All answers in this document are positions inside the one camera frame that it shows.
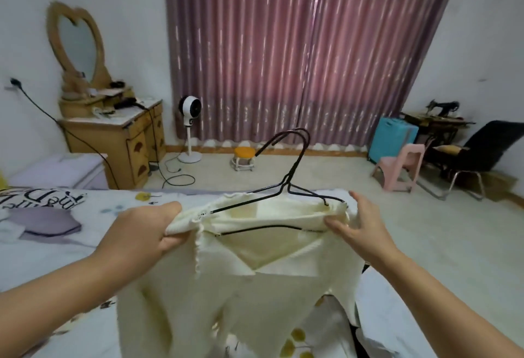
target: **standing fan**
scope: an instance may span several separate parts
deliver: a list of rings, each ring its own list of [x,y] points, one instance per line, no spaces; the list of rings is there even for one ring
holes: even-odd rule
[[[187,151],[180,154],[178,160],[186,164],[199,162],[202,159],[202,153],[191,151],[191,126],[193,125],[193,120],[200,115],[202,102],[194,96],[184,96],[178,103],[178,109],[184,117],[187,134]]]

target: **black hanger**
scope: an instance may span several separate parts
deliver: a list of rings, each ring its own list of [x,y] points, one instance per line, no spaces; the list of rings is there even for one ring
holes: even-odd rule
[[[274,184],[272,186],[260,188],[258,190],[251,191],[251,193],[253,193],[253,192],[260,192],[260,191],[265,191],[265,190],[269,190],[271,188],[275,188],[275,187],[279,187],[280,186],[280,189],[276,193],[271,194],[271,195],[267,195],[267,196],[263,196],[263,197],[259,197],[259,198],[255,198],[255,199],[252,199],[250,201],[246,201],[244,203],[236,203],[236,204],[233,204],[233,205],[226,206],[224,208],[215,209],[215,210],[212,210],[210,212],[210,214],[222,212],[222,211],[227,210],[227,209],[233,209],[233,208],[237,208],[237,207],[240,207],[240,206],[243,206],[243,205],[247,205],[249,203],[255,203],[255,202],[258,202],[258,201],[262,201],[264,199],[276,197],[276,196],[282,194],[282,192],[284,191],[284,188],[286,186],[287,186],[289,194],[301,195],[301,196],[305,196],[305,197],[317,197],[317,198],[320,198],[320,199],[322,199],[324,201],[324,205],[328,205],[327,202],[326,202],[326,199],[334,199],[334,200],[340,201],[341,203],[344,203],[345,201],[343,199],[338,198],[338,197],[331,197],[331,196],[328,196],[328,195],[319,195],[319,194],[316,194],[316,193],[314,193],[314,192],[312,192],[312,191],[310,191],[308,189],[299,187],[299,186],[294,185],[293,183],[291,183],[291,180],[292,180],[292,178],[294,176],[294,173],[297,170],[297,167],[298,167],[300,161],[302,160],[302,157],[304,156],[305,151],[309,147],[309,143],[311,141],[311,135],[304,128],[294,128],[294,129],[291,129],[291,130],[288,130],[288,131],[282,131],[282,132],[277,133],[275,136],[273,136],[266,144],[264,144],[257,151],[257,153],[255,154],[255,157],[258,157],[270,144],[272,146],[274,146],[275,144],[280,142],[282,139],[284,139],[285,137],[287,137],[287,136],[289,136],[291,134],[299,136],[302,139],[303,146],[302,146],[302,151],[300,152],[297,160],[292,165],[292,167],[289,170],[289,172],[284,176],[284,178],[282,179],[282,181],[280,183]],[[296,189],[299,189],[301,191],[305,191],[305,192],[292,191],[291,190],[292,187],[294,187]],[[305,230],[305,229],[301,229],[299,227],[281,224],[281,225],[265,225],[265,226],[260,226],[260,227],[253,227],[251,229],[230,231],[230,232],[222,233],[220,235],[225,236],[225,235],[228,235],[228,234],[234,234],[234,233],[250,231],[250,230],[257,230],[257,229],[264,229],[264,228],[270,228],[270,227],[284,227],[284,228],[288,228],[288,229],[301,230],[301,231],[321,232],[319,230]]]

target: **floor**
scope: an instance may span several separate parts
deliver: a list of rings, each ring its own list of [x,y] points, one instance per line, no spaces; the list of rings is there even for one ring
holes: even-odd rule
[[[166,161],[164,175],[171,176]],[[278,183],[295,157],[263,155],[253,172],[235,172],[229,154],[204,154],[196,164],[178,160],[169,170],[182,169],[196,178],[189,187],[202,190],[250,190]],[[454,190],[439,201],[421,188],[411,194],[384,192],[373,165],[363,158],[304,157],[294,183],[308,189],[345,188],[361,192],[380,205],[397,246],[427,269],[480,315],[524,347],[524,210],[513,203],[477,202]],[[161,188],[155,172],[146,188]],[[190,183],[187,176],[173,183]]]

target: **black office chair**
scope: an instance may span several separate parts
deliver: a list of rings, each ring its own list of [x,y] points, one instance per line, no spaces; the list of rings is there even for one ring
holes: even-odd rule
[[[444,177],[453,175],[453,178],[448,191],[441,195],[435,194],[421,183],[418,184],[432,196],[445,200],[461,172],[474,173],[478,178],[481,196],[470,194],[482,201],[485,196],[482,172],[490,171],[506,150],[522,136],[524,136],[524,122],[491,121],[471,136],[457,155],[429,148],[426,150],[424,161],[436,165]]]

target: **cream knit cardigan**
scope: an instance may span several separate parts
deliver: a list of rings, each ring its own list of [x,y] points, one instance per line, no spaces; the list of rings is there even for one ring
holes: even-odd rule
[[[364,262],[322,221],[347,217],[347,204],[277,196],[209,214],[256,197],[225,195],[183,211],[168,226],[167,234],[196,233],[119,293],[123,358],[205,358],[230,333],[259,358],[276,358],[326,292],[356,323],[355,290]],[[269,228],[219,235],[274,224],[319,232]]]

